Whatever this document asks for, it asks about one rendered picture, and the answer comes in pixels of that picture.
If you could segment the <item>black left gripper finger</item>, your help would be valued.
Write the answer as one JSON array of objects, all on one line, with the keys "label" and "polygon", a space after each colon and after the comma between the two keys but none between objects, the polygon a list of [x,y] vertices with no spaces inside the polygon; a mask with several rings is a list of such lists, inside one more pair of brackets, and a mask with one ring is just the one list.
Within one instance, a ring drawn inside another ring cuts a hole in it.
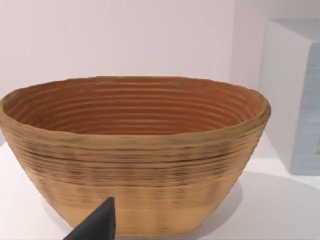
[{"label": "black left gripper finger", "polygon": [[62,240],[115,240],[115,198],[108,197]]}]

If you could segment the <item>brown woven basket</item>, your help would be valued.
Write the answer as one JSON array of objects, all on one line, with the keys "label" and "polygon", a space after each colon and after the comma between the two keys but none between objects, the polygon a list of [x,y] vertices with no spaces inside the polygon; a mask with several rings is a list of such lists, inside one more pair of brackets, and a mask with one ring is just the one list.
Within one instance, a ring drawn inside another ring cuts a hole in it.
[{"label": "brown woven basket", "polygon": [[18,88],[0,128],[72,227],[115,199],[121,236],[201,226],[246,167],[271,115],[258,91],[179,76],[95,76]]}]

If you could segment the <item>pale grey appliance box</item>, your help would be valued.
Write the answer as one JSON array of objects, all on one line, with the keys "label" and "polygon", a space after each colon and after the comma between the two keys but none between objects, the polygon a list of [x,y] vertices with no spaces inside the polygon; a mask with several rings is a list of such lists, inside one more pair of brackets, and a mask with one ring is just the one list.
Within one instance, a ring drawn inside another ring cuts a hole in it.
[{"label": "pale grey appliance box", "polygon": [[287,171],[320,176],[320,18],[266,24],[259,91],[269,100],[269,138]]}]

